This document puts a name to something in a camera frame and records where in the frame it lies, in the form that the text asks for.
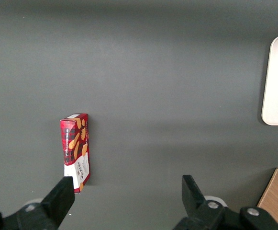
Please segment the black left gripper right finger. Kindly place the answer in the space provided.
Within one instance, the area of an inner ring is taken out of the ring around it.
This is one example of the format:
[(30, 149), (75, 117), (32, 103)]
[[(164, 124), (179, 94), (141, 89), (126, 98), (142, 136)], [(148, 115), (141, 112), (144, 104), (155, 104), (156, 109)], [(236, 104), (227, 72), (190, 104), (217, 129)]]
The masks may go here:
[(237, 213), (206, 199), (191, 175), (182, 176), (182, 201), (188, 216), (176, 230), (278, 230), (278, 223), (262, 208), (243, 207)]

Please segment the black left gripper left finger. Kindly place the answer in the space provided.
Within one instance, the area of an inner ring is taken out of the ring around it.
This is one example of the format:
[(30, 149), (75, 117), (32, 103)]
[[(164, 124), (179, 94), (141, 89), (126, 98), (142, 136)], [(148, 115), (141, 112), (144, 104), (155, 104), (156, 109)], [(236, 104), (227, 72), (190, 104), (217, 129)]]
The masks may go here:
[(41, 202), (31, 202), (3, 217), (0, 230), (57, 230), (75, 201), (73, 178), (63, 177)]

